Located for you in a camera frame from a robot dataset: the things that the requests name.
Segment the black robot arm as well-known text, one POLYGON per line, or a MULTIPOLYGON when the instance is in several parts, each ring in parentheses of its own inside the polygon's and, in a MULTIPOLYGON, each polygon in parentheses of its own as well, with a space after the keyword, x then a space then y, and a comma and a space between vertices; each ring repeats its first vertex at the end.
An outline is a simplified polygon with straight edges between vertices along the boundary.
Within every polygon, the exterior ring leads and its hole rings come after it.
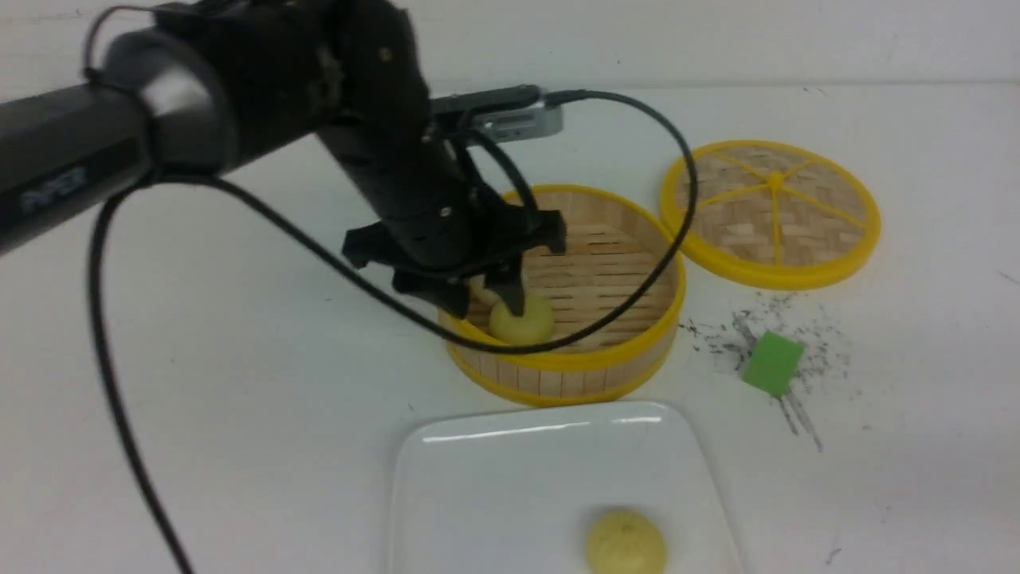
POLYGON ((566 250, 559 212, 506 203, 469 161, 475 114, 536 86, 434 100, 410 14, 390 1, 200 1, 153 9, 84 83, 3 103, 2 251, 131 187, 222 177, 314 135, 378 221, 346 233, 355 269, 453 316, 482 276, 520 310, 525 252, 566 250))

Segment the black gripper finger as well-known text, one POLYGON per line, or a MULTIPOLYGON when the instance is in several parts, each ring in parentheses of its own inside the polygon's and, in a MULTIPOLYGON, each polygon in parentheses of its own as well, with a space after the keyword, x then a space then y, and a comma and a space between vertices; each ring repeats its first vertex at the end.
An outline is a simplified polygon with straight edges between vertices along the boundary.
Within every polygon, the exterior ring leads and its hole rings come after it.
POLYGON ((469 313, 470 289, 462 280, 396 271, 392 286, 397 293, 431 304, 455 319, 463 320, 469 313))
POLYGON ((482 301, 489 306, 503 304, 513 316, 523 316, 526 286, 522 279, 522 259, 506 259, 482 274, 482 301))

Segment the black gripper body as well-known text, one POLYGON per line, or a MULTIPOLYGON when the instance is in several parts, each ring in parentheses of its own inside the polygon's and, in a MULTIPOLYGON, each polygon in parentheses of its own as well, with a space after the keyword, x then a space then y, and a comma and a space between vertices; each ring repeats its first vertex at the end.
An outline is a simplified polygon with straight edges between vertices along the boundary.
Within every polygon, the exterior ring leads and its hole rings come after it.
POLYGON ((392 269, 398 293, 467 297, 469 277, 511 271, 526 251, 565 252, 559 212, 506 203, 463 175, 444 143, 356 121, 339 121, 317 137, 378 218, 346 233, 343 257, 356 269, 392 269))

